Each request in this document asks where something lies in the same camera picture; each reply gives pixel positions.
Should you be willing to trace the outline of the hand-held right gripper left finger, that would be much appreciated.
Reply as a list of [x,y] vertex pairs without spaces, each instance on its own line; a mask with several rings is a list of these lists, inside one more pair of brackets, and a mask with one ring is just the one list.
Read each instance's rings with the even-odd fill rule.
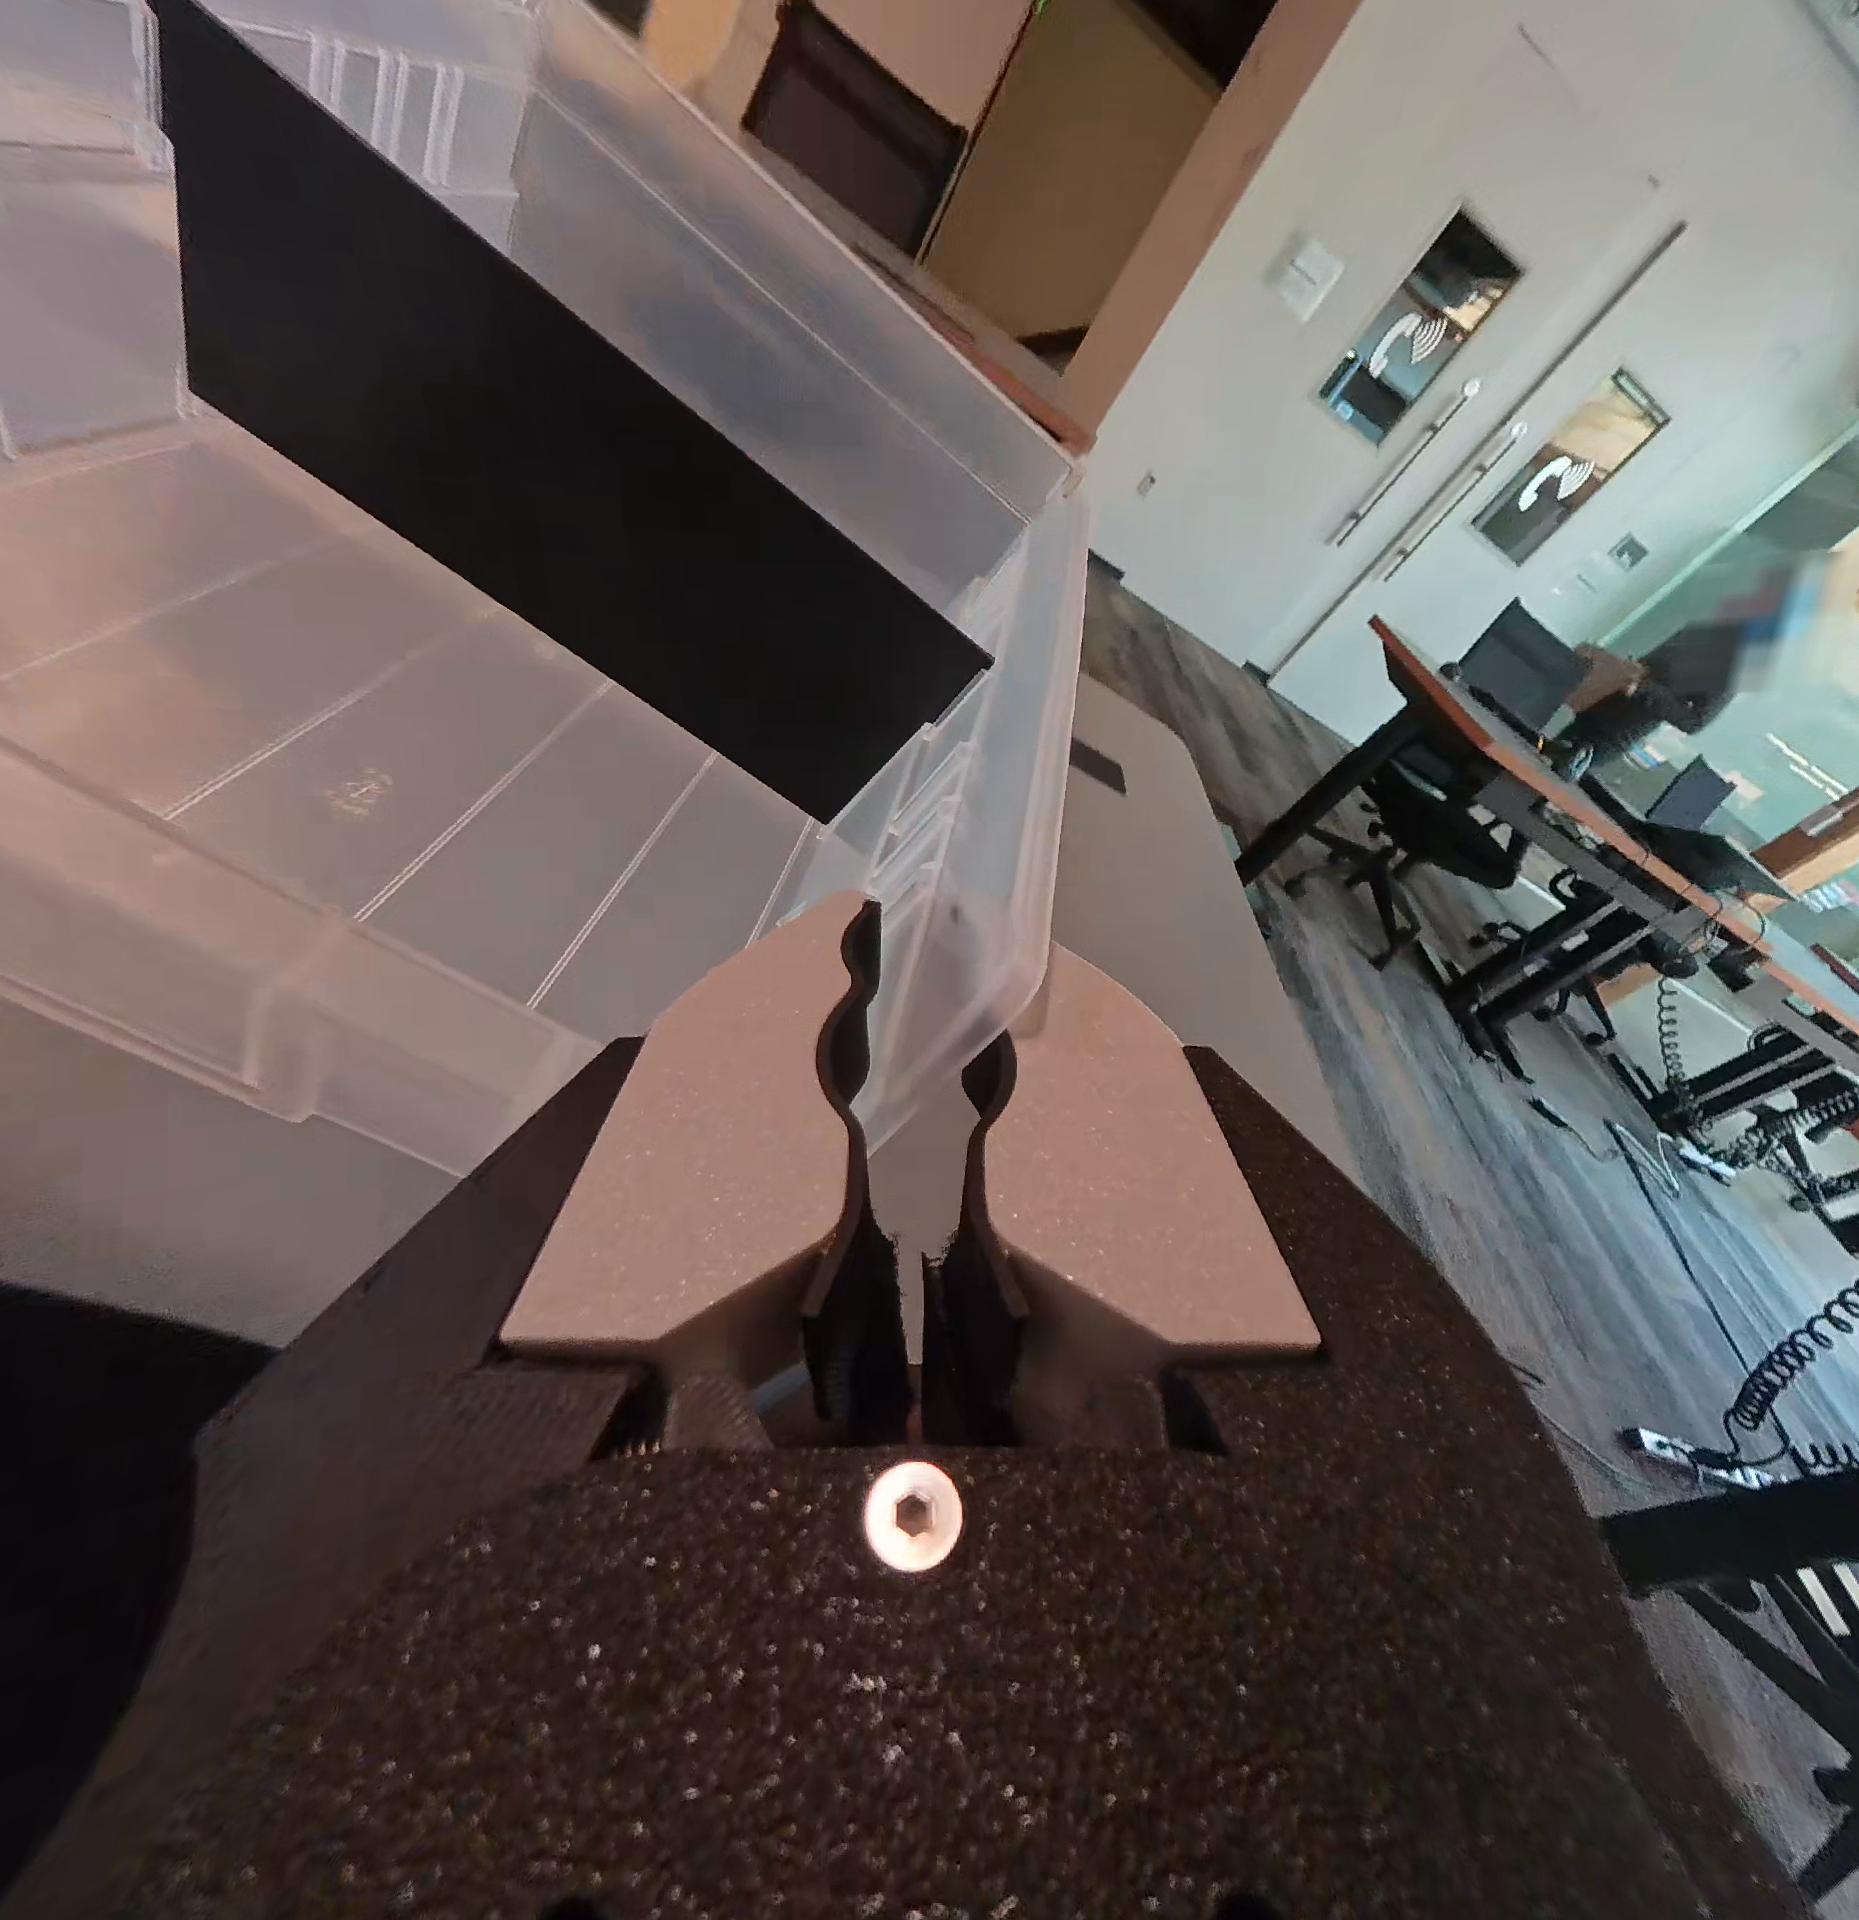
[[833,892],[687,988],[643,1039],[501,1323],[533,1361],[667,1388],[803,1367],[829,1428],[907,1422],[893,1240],[853,1101],[881,909]]

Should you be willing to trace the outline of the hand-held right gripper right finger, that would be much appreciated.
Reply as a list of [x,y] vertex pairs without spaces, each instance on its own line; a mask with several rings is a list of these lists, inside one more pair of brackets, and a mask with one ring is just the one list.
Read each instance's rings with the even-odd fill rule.
[[957,1226],[925,1263],[939,1445],[1197,1445],[1189,1372],[1309,1365],[1321,1331],[1173,1032],[1055,949],[961,1075]]

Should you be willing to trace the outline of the clear plastic box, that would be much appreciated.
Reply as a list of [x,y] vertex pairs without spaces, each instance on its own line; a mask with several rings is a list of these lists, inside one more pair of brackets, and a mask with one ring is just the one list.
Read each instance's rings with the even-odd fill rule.
[[201,4],[989,659],[819,822],[191,395],[155,4],[0,4],[0,997],[469,1173],[831,894],[869,1147],[1045,968],[1079,467],[591,4]]

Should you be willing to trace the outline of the grey desk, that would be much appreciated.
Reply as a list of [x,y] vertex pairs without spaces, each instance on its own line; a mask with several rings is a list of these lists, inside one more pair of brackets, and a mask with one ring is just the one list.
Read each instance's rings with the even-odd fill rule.
[[[1215,1050],[1347,1176],[1357,1160],[1183,742],[1079,683],[1053,935]],[[287,1344],[453,1179],[281,1121],[0,999],[0,1285]]]

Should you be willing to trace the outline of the wooden office desk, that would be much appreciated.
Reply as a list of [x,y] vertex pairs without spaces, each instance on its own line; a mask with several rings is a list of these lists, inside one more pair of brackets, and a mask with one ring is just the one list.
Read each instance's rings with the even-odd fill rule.
[[1465,973],[1437,974],[1451,1021],[1479,1057],[1519,1075],[1515,1023],[1575,997],[1601,1007],[1603,976],[1625,974],[1645,945],[1663,941],[1700,956],[1702,973],[1756,1021],[1758,1042],[1692,1078],[1676,1073],[1669,1053],[1655,1091],[1613,1057],[1609,1032],[1597,1034],[1591,1047],[1653,1128],[1698,1142],[1706,1125],[1780,1092],[1810,1092],[1830,1076],[1840,1095],[1824,1092],[1772,1125],[1859,1122],[1859,985],[1770,928],[1760,909],[1784,897],[1780,883],[1718,835],[1643,829],[1641,815],[1591,779],[1569,780],[1545,759],[1539,737],[1473,699],[1457,662],[1431,665],[1377,616],[1369,626],[1399,708],[1245,844],[1235,876],[1251,887],[1303,843],[1325,853],[1319,871],[1349,879],[1373,822],[1359,785],[1413,742],[1457,748],[1489,768],[1475,816],[1515,829],[1525,853],[1543,854],[1571,879],[1551,919],[1513,933]]

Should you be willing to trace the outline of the black office chair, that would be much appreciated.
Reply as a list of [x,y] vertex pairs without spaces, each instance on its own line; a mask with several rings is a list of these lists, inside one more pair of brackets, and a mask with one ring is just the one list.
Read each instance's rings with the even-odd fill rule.
[[1487,780],[1485,762],[1421,740],[1359,785],[1373,822],[1369,849],[1351,867],[1345,888],[1373,900],[1381,935],[1373,971],[1385,971],[1421,935],[1403,892],[1409,876],[1439,872],[1493,894],[1515,884],[1527,841],[1511,826],[1495,829],[1475,816]]

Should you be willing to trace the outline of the power strip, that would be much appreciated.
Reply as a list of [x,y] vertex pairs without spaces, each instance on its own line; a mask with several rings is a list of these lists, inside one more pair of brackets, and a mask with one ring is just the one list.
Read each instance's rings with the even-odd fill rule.
[[1764,1492],[1780,1479],[1756,1464],[1732,1459],[1728,1453],[1708,1451],[1653,1428],[1619,1428],[1615,1441],[1637,1461],[1649,1461],[1663,1470],[1690,1477],[1696,1484],[1740,1492]]

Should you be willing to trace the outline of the black desk frame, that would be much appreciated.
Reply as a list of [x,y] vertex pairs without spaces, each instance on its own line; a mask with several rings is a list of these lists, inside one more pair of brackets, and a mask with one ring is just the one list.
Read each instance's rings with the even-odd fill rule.
[[1794,1870],[1808,1902],[1859,1872],[1859,1470],[1611,1513],[1597,1528],[1629,1597],[1684,1607],[1840,1753],[1810,1773],[1834,1826]]

